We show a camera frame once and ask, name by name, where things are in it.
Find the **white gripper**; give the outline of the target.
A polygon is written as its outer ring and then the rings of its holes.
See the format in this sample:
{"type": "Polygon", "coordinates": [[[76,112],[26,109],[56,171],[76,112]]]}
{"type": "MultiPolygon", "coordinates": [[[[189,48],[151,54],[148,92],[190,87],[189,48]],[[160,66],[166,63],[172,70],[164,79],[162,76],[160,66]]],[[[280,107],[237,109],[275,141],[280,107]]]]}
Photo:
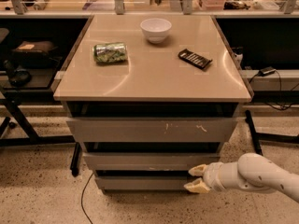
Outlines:
{"type": "Polygon", "coordinates": [[[200,164],[191,168],[188,173],[191,176],[204,176],[195,179],[193,182],[184,185],[184,188],[191,193],[209,193],[215,191],[225,191],[232,184],[232,166],[229,163],[212,162],[208,166],[200,164]]]}

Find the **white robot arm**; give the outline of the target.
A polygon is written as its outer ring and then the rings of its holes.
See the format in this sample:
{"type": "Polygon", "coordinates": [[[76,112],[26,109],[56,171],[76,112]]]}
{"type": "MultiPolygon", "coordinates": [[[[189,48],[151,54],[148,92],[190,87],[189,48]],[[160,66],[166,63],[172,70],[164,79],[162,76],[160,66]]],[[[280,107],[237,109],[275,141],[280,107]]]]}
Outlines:
{"type": "Polygon", "coordinates": [[[184,185],[192,193],[239,189],[248,192],[279,191],[299,202],[299,175],[290,173],[256,153],[242,155],[235,162],[212,162],[189,170],[196,179],[184,185]]]}

